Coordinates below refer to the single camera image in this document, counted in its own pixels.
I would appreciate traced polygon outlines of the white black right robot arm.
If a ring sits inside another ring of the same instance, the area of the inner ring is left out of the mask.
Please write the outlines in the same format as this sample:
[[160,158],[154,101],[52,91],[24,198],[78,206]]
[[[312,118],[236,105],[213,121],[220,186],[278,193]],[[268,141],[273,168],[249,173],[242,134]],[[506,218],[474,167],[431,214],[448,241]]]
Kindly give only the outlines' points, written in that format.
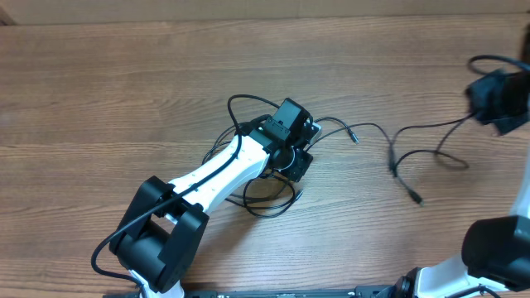
[[[470,116],[503,136],[529,121],[529,42],[519,58],[477,55],[467,62],[480,77],[465,94]],[[529,176],[509,214],[468,229],[459,254],[433,267],[417,267],[382,289],[380,297],[474,297],[529,288]]]

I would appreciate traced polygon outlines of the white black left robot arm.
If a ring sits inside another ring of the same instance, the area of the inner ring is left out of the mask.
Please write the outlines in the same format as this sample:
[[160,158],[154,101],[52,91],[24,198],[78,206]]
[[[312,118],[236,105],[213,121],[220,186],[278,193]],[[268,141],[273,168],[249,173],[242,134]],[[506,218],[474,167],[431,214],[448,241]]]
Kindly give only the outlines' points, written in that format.
[[264,171],[299,181],[312,161],[305,148],[321,133],[311,114],[292,99],[285,99],[273,115],[235,123],[234,128],[232,141],[204,165],[169,182],[155,176],[145,180],[128,206],[109,249],[142,297],[182,296],[179,281],[193,262],[213,210]]

